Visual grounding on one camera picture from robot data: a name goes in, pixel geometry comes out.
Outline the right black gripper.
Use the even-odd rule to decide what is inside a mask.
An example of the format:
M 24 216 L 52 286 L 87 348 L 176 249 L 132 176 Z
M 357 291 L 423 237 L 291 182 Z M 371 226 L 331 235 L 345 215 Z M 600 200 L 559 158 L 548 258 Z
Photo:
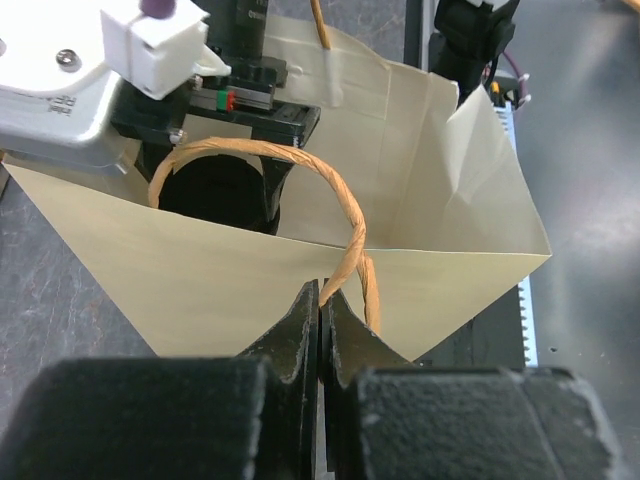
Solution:
M 319 123 L 318 106 L 278 100 L 286 86 L 287 63 L 262 56 L 231 57 L 228 76 L 194 74 L 161 99 L 120 78 L 110 123 L 122 137 L 140 143 L 135 166 L 150 182 L 170 150 L 186 141 L 189 115 L 250 129 L 250 137 L 298 148 L 305 146 Z M 263 178 L 264 232 L 276 235 L 280 200 L 290 161 L 260 155 Z

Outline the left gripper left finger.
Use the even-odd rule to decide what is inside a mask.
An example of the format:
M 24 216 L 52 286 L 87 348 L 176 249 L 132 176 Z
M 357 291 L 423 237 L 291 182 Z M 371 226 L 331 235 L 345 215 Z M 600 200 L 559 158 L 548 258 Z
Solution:
M 5 479 L 310 479 L 319 286 L 240 354 L 44 369 L 1 441 Z

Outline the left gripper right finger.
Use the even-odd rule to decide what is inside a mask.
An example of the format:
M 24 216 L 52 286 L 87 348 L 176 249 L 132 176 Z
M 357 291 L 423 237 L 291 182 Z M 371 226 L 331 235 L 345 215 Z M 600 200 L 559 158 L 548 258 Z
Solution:
M 626 479 L 595 390 L 558 368 L 432 368 L 322 307 L 326 450 L 339 479 Z

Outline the black plastic cup lid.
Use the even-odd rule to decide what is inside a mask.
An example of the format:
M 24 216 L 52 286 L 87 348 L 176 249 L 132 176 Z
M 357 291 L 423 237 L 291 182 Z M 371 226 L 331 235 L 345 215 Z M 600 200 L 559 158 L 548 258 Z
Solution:
M 276 231 L 265 216 L 262 174 L 233 155 L 200 157 L 171 173 L 159 208 L 244 230 Z

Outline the brown paper bag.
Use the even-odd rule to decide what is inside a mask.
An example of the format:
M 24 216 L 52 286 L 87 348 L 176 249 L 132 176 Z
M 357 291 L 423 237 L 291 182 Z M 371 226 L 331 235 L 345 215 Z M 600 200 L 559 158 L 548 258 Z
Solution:
M 384 341 L 417 358 L 550 255 L 533 203 L 535 254 L 517 251 L 509 140 L 488 94 L 464 101 L 437 75 L 388 61 L 332 30 L 272 16 L 265 51 L 285 59 L 281 98 L 321 107 L 307 151 L 345 180 L 366 220 L 380 297 L 356 273 L 343 293 L 377 308 Z M 8 170 L 148 345 L 162 356 L 234 354 L 328 278 L 352 229 L 318 174 L 295 167 L 276 235 L 151 208 L 142 176 L 8 155 Z

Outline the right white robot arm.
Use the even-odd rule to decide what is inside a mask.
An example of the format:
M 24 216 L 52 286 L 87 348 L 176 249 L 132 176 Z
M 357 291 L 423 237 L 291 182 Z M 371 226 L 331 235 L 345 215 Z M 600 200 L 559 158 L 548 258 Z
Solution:
M 161 101 L 132 85 L 123 87 L 112 124 L 141 141 L 136 166 L 152 178 L 179 142 L 187 115 L 216 120 L 218 136 L 244 126 L 254 140 L 302 148 L 317 126 L 321 110 L 274 95 L 287 82 L 284 60 L 263 53 L 268 4 L 265 1 L 201 1 L 209 17 L 207 46 L 230 66 L 225 77 L 208 77 L 201 86 L 183 85 Z M 255 168 L 230 154 L 202 154 L 169 174 L 159 195 L 161 209 L 187 217 L 274 235 L 280 199 L 292 163 L 262 156 Z

